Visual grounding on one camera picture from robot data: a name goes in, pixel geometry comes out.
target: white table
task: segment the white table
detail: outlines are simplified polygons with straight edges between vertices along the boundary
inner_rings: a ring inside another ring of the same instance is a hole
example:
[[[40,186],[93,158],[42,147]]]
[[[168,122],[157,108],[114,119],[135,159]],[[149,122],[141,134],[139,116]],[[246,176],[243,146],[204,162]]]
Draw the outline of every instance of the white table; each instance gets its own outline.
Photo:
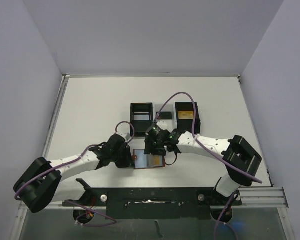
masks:
[[[164,103],[181,91],[198,104],[202,136],[232,139],[240,135],[261,153],[236,77],[94,77],[68,80],[47,159],[79,154],[88,145],[107,141],[118,122],[130,120],[131,103]],[[179,95],[172,101],[189,99]],[[129,132],[129,125],[123,124],[120,129]],[[144,140],[133,140],[130,147],[144,149]],[[173,162],[174,157],[170,153],[166,161]],[[75,181],[82,178],[94,188],[214,187],[226,172],[226,167],[212,158],[180,154],[172,166],[134,170],[119,169],[111,163],[61,184],[82,188]],[[256,177],[263,183],[254,182],[253,187],[271,186],[264,159]]]

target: purple cable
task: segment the purple cable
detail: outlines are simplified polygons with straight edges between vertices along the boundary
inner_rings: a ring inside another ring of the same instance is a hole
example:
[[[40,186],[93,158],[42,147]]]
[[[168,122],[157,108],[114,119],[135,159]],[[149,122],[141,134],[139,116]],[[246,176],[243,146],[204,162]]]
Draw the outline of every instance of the purple cable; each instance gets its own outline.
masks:
[[[226,226],[233,232],[233,234],[234,234],[234,236],[235,236],[235,239],[236,239],[236,240],[239,240],[239,236],[238,236],[236,230],[235,230],[231,225],[229,225],[229,224],[224,224],[224,225],[226,225]]]
[[[232,199],[234,198],[234,195],[235,195],[235,193],[233,192],[233,193],[231,194],[231,196],[229,197],[229,200],[228,200],[228,202],[226,203],[224,209],[223,209],[222,212],[220,213],[220,215],[219,215],[219,217],[218,217],[218,220],[217,220],[216,223],[215,223],[214,231],[213,231],[213,240],[216,240],[216,239],[217,239],[217,228],[218,228],[218,225],[219,225],[219,223],[220,223],[220,219],[221,219],[221,217],[223,216],[223,214],[225,213],[226,209],[228,208],[228,205],[230,204],[230,202],[231,202]],[[230,227],[230,228],[231,228],[231,230],[233,230],[236,239],[238,239],[238,235],[237,235],[237,233],[235,232],[235,230],[234,230],[232,227]]]
[[[192,137],[195,139],[195,141],[204,149],[206,150],[209,154],[211,154],[213,157],[215,157],[217,160],[219,160],[220,162],[222,162],[224,165],[228,166],[229,168],[235,170],[236,172],[244,175],[245,177],[252,179],[254,182],[262,184],[262,181],[259,180],[258,178],[240,170],[239,168],[236,168],[235,166],[231,165],[230,163],[226,162],[225,160],[223,160],[218,154],[214,153],[213,151],[210,151],[210,149],[208,149],[207,147],[205,147],[198,139],[196,139],[196,135],[195,135],[195,122],[196,122],[196,116],[197,116],[197,109],[196,109],[196,104],[194,99],[186,92],[184,91],[180,91],[177,92],[176,94],[172,95],[161,107],[160,111],[156,114],[154,121],[157,122],[157,119],[161,113],[161,111],[164,109],[164,107],[168,104],[168,102],[170,102],[171,99],[173,99],[175,96],[179,95],[179,94],[184,94],[187,95],[193,105],[193,120],[192,120]]]
[[[84,227],[101,228],[101,227],[106,227],[106,226],[110,226],[110,225],[116,224],[116,223],[118,222],[117,220],[115,220],[114,218],[112,218],[112,217],[110,217],[110,216],[107,216],[107,215],[105,215],[105,214],[103,214],[103,213],[101,213],[101,212],[98,212],[98,211],[96,211],[96,210],[94,210],[94,209],[91,209],[91,208],[88,208],[88,207],[86,207],[86,206],[82,206],[82,205],[80,205],[80,204],[78,204],[78,203],[76,203],[76,202],[69,201],[69,200],[65,200],[65,202],[68,203],[68,204],[75,205],[75,206],[77,206],[77,207],[79,207],[79,208],[88,210],[89,212],[93,212],[93,213],[95,213],[95,214],[98,214],[98,215],[100,215],[100,216],[102,216],[102,217],[105,217],[106,219],[109,219],[109,220],[112,221],[112,222],[110,222],[110,223],[99,224],[99,225],[83,224]],[[83,214],[79,215],[75,220],[76,220],[76,221],[79,221],[79,218],[81,218],[81,217],[84,216],[84,215],[86,215],[86,213],[83,213]]]
[[[89,145],[89,146],[86,147],[86,149],[83,151],[83,153],[81,153],[81,155],[80,155],[78,158],[76,158],[75,160],[69,161],[69,162],[67,162],[67,163],[62,163],[62,164],[60,164],[60,165],[58,165],[58,166],[55,166],[55,167],[53,167],[53,168],[50,168],[49,170],[44,171],[43,173],[41,173],[41,174],[35,176],[34,178],[32,178],[30,181],[26,182],[22,187],[19,188],[19,190],[18,190],[18,191],[15,193],[15,195],[14,195],[14,199],[15,199],[15,200],[18,200],[18,201],[21,201],[22,199],[19,198],[20,193],[21,193],[27,186],[29,186],[31,183],[33,183],[35,180],[37,180],[38,178],[41,178],[41,177],[43,177],[43,176],[45,176],[45,175],[51,173],[52,171],[54,171],[54,170],[56,170],[56,169],[59,169],[59,168],[61,168],[61,167],[64,167],[64,166],[67,166],[67,165],[69,165],[69,164],[73,164],[73,163],[79,161],[79,160],[86,154],[86,152],[89,150],[89,148],[95,147],[95,146],[97,146],[97,145],[95,145],[95,144]]]
[[[129,143],[134,139],[134,137],[135,137],[135,128],[134,128],[134,126],[131,124],[131,122],[128,122],[128,121],[121,121],[121,122],[119,122],[119,123],[115,126],[115,133],[118,132],[118,127],[119,127],[119,125],[121,125],[121,124],[129,124],[129,125],[131,126],[131,128],[132,128],[132,136],[131,136],[130,140],[126,142],[127,144],[129,144]]]

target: purple wire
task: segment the purple wire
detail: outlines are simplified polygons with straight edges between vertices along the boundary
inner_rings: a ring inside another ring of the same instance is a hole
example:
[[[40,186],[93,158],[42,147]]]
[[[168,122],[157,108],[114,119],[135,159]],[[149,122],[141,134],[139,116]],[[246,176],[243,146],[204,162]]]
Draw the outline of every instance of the purple wire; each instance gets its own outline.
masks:
[[[219,225],[219,223],[220,223],[220,219],[221,219],[221,217],[223,216],[223,214],[225,213],[226,209],[228,208],[228,205],[230,204],[230,202],[231,202],[232,199],[234,198],[234,195],[235,195],[235,193],[233,192],[233,193],[231,194],[231,196],[229,197],[229,200],[228,200],[228,202],[226,203],[224,209],[223,209],[222,212],[220,213],[220,215],[219,215],[219,217],[218,217],[218,220],[217,220],[216,223],[215,223],[214,231],[213,231],[213,240],[216,240],[216,239],[217,239],[217,228],[218,228],[218,225]],[[237,235],[237,233],[235,232],[235,230],[234,230],[232,227],[231,227],[231,230],[233,230],[236,239],[238,239],[238,235]]]
[[[217,160],[219,160],[220,162],[222,162],[224,165],[228,166],[229,168],[235,170],[236,172],[244,175],[245,177],[249,178],[249,179],[252,179],[254,182],[256,183],[259,183],[259,184],[262,184],[262,181],[259,180],[258,178],[240,170],[239,168],[236,168],[235,166],[231,165],[230,163],[226,162],[225,160],[223,160],[218,154],[216,154],[215,152],[213,151],[210,151],[210,149],[208,149],[206,146],[204,146],[198,139],[196,139],[196,135],[195,135],[195,123],[196,123],[196,117],[197,117],[197,109],[196,109],[196,104],[195,104],[195,101],[194,99],[186,92],[184,91],[180,91],[180,92],[177,92],[176,94],[172,95],[164,104],[163,106],[161,107],[160,111],[156,114],[155,116],[155,119],[154,121],[157,122],[158,120],[158,117],[161,113],[161,111],[164,109],[164,107],[168,104],[168,102],[170,102],[171,99],[173,99],[175,96],[179,95],[179,94],[184,94],[184,95],[187,95],[191,102],[192,102],[192,105],[193,105],[193,120],[192,120],[192,137],[195,139],[195,141],[204,149],[206,150],[209,154],[211,154],[213,157],[215,157]]]
[[[98,215],[100,215],[100,216],[102,216],[102,217],[105,217],[106,219],[109,219],[109,220],[112,221],[112,222],[110,222],[110,223],[99,224],[99,225],[83,224],[84,227],[101,228],[101,227],[106,227],[106,226],[110,226],[110,225],[116,224],[116,223],[118,222],[117,220],[115,220],[114,218],[112,218],[112,217],[110,217],[110,216],[107,216],[107,215],[105,215],[105,214],[103,214],[103,213],[101,213],[101,212],[98,212],[98,211],[96,211],[96,210],[94,210],[94,209],[91,209],[91,208],[88,208],[88,207],[86,207],[86,206],[82,206],[82,205],[80,205],[80,204],[78,204],[78,203],[76,203],[76,202],[69,201],[69,200],[65,200],[65,202],[68,203],[68,204],[75,205],[75,206],[77,206],[77,207],[79,207],[79,208],[88,210],[89,212],[93,212],[93,213],[95,213],[95,214],[98,214]],[[75,220],[76,220],[76,221],[79,221],[79,218],[81,218],[83,215],[86,215],[86,213],[83,213],[83,214],[79,215]]]
[[[14,199],[15,199],[15,200],[18,200],[18,201],[21,201],[22,199],[19,198],[20,193],[21,193],[27,186],[29,186],[31,183],[33,183],[35,180],[37,180],[38,178],[41,178],[41,177],[43,177],[43,176],[46,176],[47,174],[51,173],[52,171],[54,171],[54,170],[56,170],[56,169],[59,169],[59,168],[61,168],[61,167],[64,167],[64,166],[67,166],[67,165],[69,165],[69,164],[73,164],[73,163],[79,161],[79,160],[86,154],[86,152],[89,150],[89,148],[95,147],[95,146],[97,146],[97,145],[96,145],[96,144],[89,145],[89,146],[86,147],[86,149],[83,151],[83,153],[81,153],[81,155],[80,155],[78,158],[76,158],[75,160],[69,161],[69,162],[67,162],[67,163],[62,163],[62,164],[60,164],[60,165],[58,165],[58,166],[55,166],[55,167],[53,167],[53,168],[50,168],[49,170],[44,171],[43,173],[41,173],[41,174],[35,176],[34,178],[32,178],[30,181],[26,182],[22,187],[19,188],[19,190],[18,190],[18,191],[15,193],[15,195],[14,195]]]
[[[238,234],[237,234],[237,232],[235,231],[235,229],[231,226],[231,225],[229,225],[229,224],[225,224],[232,232],[233,232],[233,234],[234,234],[234,236],[235,236],[235,239],[236,240],[239,240],[239,236],[238,236]]]
[[[135,128],[134,128],[134,126],[131,124],[131,122],[128,122],[128,121],[121,121],[121,122],[119,122],[119,123],[115,126],[115,133],[118,132],[118,127],[119,127],[119,125],[121,125],[121,124],[129,124],[129,125],[131,126],[131,128],[132,128],[132,136],[131,136],[130,140],[126,142],[127,144],[129,144],[129,143],[134,139],[134,137],[135,137]]]

